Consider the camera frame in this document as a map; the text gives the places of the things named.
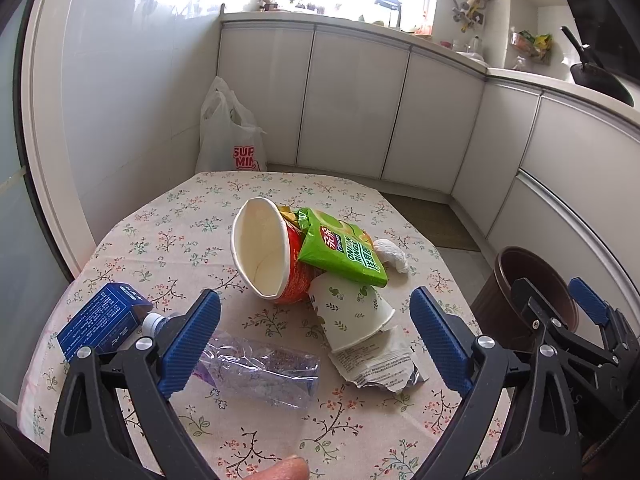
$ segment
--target paper cup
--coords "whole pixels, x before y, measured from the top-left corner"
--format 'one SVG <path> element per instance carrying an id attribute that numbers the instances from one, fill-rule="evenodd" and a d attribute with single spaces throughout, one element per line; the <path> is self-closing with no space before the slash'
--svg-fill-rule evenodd
<path id="1" fill-rule="evenodd" d="M 371 337 L 395 312 L 372 286 L 352 282 L 331 272 L 313 279 L 309 297 L 332 352 Z"/>
<path id="2" fill-rule="evenodd" d="M 240 276 L 255 294 L 275 303 L 306 297 L 313 269 L 298 261 L 300 247 L 302 233 L 267 198 L 247 200 L 231 227 L 231 255 Z"/>

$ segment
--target tablecloth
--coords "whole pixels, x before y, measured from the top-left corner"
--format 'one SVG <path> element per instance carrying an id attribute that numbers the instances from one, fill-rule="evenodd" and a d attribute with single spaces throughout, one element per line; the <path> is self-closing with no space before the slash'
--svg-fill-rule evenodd
<path id="1" fill-rule="evenodd" d="M 308 303 L 277 306 L 254 296 L 229 250 L 234 216 L 250 197 L 292 207 L 321 208 L 355 222 L 373 238 L 389 238 L 410 261 L 408 275 L 388 269 L 382 296 L 396 309 L 428 380 L 399 394 L 356 388 L 326 357 L 328 345 Z M 44 449 L 68 365 L 56 334 L 107 282 L 130 283 L 163 314 L 185 312 L 209 287 L 222 298 L 219 327 L 246 338 L 321 356 L 318 398 L 308 412 L 227 398 L 199 378 L 170 402 L 198 449 L 221 478 L 244 478 L 298 454 L 312 478 L 408 480 L 450 421 L 460 398 L 444 385 L 408 312 L 415 287 L 426 285 L 446 312 L 478 326 L 438 250 L 375 190 L 333 176 L 292 173 L 200 173 L 119 222 L 98 245 L 52 313 L 22 387 L 20 430 Z M 126 391 L 120 400 L 127 427 L 146 466 L 159 470 Z M 509 400 L 504 395 L 472 468 L 486 464 Z"/>

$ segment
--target brown trash can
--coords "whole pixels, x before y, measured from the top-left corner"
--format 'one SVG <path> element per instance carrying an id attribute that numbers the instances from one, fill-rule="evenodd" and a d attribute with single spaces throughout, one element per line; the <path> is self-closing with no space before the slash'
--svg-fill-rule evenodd
<path id="1" fill-rule="evenodd" d="M 569 330 L 578 328 L 578 311 L 566 283 L 545 260 L 522 247 L 505 247 L 495 257 L 494 273 L 471 304 L 480 330 L 504 348 L 529 351 L 534 330 L 511 303 L 511 284 L 519 278 L 529 281 L 562 317 Z"/>

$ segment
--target blue box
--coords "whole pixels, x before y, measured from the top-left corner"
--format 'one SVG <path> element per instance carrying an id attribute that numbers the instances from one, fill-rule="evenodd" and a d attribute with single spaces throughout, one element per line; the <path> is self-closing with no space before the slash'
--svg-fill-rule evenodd
<path id="1" fill-rule="evenodd" d="M 98 353 L 114 352 L 140 325 L 134 306 L 149 311 L 151 303 L 127 283 L 107 283 L 58 333 L 58 343 L 67 361 L 81 346 Z"/>

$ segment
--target glass door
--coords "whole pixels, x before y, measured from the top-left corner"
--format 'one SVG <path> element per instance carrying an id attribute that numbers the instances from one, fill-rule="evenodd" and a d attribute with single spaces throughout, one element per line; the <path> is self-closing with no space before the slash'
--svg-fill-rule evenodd
<path id="1" fill-rule="evenodd" d="M 72 280 L 22 148 L 19 75 L 30 3 L 20 3 L 0 34 L 0 418 L 11 425 L 40 333 Z"/>

